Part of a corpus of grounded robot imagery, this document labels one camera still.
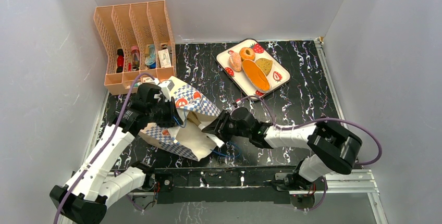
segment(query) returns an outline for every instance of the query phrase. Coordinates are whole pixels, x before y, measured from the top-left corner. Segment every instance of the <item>blue cable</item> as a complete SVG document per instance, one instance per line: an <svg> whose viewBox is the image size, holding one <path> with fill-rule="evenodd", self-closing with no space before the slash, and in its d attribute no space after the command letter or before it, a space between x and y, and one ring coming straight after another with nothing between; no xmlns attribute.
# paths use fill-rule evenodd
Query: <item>blue cable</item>
<svg viewBox="0 0 442 224"><path fill-rule="evenodd" d="M227 158L238 158L241 155L241 150L239 149L239 147L235 143L233 143L233 142L227 142L227 144L230 144L230 145L234 146L235 149L238 150L238 154L236 156L226 155L226 154L220 153L220 152L215 151L215 150L212 150L212 152L217 154L217 155L224 156L224 157L227 157Z"/></svg>
<svg viewBox="0 0 442 224"><path fill-rule="evenodd" d="M182 127L182 128L185 128L186 127L186 124L187 124L187 116L186 116L186 111L183 109L183 111L184 111L184 126L181 126L180 124L179 124L179 122L178 122L178 120L177 120L177 118L174 116L174 119L175 119L175 122L177 123L177 125L178 126L180 126L180 127Z"/></svg>

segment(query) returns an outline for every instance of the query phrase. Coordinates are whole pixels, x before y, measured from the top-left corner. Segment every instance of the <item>marble tabletop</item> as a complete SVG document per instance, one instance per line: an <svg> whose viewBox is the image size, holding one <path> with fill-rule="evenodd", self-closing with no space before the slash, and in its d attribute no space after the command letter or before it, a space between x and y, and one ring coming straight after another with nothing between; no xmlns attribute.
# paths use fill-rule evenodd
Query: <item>marble tabletop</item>
<svg viewBox="0 0 442 224"><path fill-rule="evenodd" d="M216 56L235 44L177 44L177 77L202 92L218 108L228 108L232 102L245 95L218 65ZM260 45L285 67L291 76L288 83L264 97L266 104L276 115L278 124L299 124L321 116L338 117L314 41L260 42ZM107 124L107 112L112 112L124 98L125 95L109 96L101 132ZM245 103L245 107L258 120L270 120L260 102L249 101ZM302 148L260 149L247 140L241 140L236 144L241 152L237 158L212 153L200 161L195 161L153 147L138 136L120 155L114 169L127 169L137 160L155 168L297 165L299 161L311 155L309 150ZM228 149L221 148L220 152L237 154L233 146Z"/></svg>

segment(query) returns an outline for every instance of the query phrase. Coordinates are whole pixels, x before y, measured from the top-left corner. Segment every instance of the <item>white tray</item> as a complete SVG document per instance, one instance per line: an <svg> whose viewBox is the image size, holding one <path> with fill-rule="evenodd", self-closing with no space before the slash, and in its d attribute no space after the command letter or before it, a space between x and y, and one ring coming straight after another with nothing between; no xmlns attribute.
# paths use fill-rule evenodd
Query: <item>white tray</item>
<svg viewBox="0 0 442 224"><path fill-rule="evenodd" d="M237 45L233 46L232 48L229 48L221 53L219 53L216 56L216 61L221 65L221 67L224 69L224 71L227 73L228 76L236 83L236 85L241 88L241 90L246 95L255 95L258 94L260 97L265 96L266 94L269 94L270 92L274 91L284 83L288 82L290 80L290 74L289 72L281 66L281 64L278 63L267 51L264 50L263 53L255 53L255 60L258 60L260 58L266 58L273 62L272 64L272 70L267 76L268 82L270 83L270 91L266 94L261 93L253 84L250 82L249 78L245 75L244 71L241 70L240 72L236 72L231 69L229 64L229 51L234 51L236 53L239 53L239 51L244 47L250 47L253 44L258 44L258 42L254 39L245 39L244 41L238 43Z"/></svg>

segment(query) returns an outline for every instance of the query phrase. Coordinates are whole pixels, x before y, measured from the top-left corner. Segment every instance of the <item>orange oval dish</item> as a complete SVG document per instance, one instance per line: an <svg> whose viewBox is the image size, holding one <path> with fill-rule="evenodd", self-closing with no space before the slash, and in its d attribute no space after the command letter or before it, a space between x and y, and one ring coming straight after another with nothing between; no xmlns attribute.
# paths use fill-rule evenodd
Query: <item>orange oval dish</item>
<svg viewBox="0 0 442 224"><path fill-rule="evenodd" d="M242 62L242 69L245 75L252 84L262 92L266 93L270 90L270 83L267 80L264 72L252 60L244 60Z"/></svg>

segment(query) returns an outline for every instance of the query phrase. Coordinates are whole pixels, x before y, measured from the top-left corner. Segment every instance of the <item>open bag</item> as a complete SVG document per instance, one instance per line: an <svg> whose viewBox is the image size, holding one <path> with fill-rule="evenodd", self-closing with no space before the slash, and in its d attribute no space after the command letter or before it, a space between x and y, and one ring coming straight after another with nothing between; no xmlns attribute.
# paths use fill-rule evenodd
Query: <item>open bag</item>
<svg viewBox="0 0 442 224"><path fill-rule="evenodd" d="M175 106L184 125L160 128L155 123L149 123L139 132L141 138L153 146L192 160L200 160L216 146L224 145L216 136L201 132L221 113L214 103L176 77L170 77L162 85L167 85L170 92L165 94L166 98L175 98Z"/></svg>

